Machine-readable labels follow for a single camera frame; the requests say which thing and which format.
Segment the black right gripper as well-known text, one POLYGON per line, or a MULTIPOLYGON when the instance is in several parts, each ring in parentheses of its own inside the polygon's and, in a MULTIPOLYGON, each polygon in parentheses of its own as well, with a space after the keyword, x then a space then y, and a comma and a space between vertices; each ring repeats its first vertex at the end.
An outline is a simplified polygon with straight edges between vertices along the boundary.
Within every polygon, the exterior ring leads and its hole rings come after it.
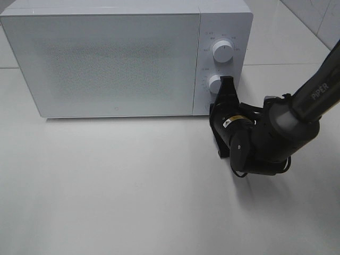
POLYGON ((261 119, 263 109, 239 102, 232 76, 221 76, 220 81, 217 99, 210 105, 209 125, 220 158, 227 158, 236 132, 252 129, 261 119))

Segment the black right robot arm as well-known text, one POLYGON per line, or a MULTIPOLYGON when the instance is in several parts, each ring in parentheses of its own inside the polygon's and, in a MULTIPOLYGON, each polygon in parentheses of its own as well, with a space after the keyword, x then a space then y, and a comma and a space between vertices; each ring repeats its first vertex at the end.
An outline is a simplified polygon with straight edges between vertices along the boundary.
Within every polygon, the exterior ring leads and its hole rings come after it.
POLYGON ((220 82, 209 109, 220 158, 228 158, 240 178, 281 174, 291 156, 318 135, 324 113, 339 103, 339 45, 294 94, 267 96, 262 107, 240 102, 231 76, 220 82))

